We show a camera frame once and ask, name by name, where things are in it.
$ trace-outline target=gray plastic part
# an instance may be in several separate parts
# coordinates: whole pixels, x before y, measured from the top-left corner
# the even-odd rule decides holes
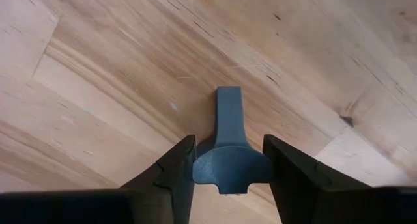
[[[271,161],[246,139],[240,87],[218,87],[215,132],[214,141],[205,143],[210,150],[193,164],[195,183],[216,184],[221,194],[241,194],[252,183],[271,181]]]

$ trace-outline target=wooden floor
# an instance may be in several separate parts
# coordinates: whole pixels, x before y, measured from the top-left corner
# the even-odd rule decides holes
[[[0,0],[0,191],[118,187],[240,85],[274,134],[373,186],[416,184],[415,0]],[[196,186],[191,223],[279,223],[266,185]]]

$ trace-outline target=wood grain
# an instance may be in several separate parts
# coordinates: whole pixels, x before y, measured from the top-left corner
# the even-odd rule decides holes
[[[0,191],[118,187],[208,137],[220,85],[255,149],[415,184],[416,33],[413,0],[0,0]],[[216,194],[192,223],[280,222],[266,185]]]

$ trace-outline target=light wood surface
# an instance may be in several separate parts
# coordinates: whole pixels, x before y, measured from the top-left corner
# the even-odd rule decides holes
[[[0,0],[0,191],[118,187],[240,85],[245,129],[372,186],[417,176],[414,0]],[[342,117],[352,118],[352,124]],[[192,223],[279,223],[197,186]]]

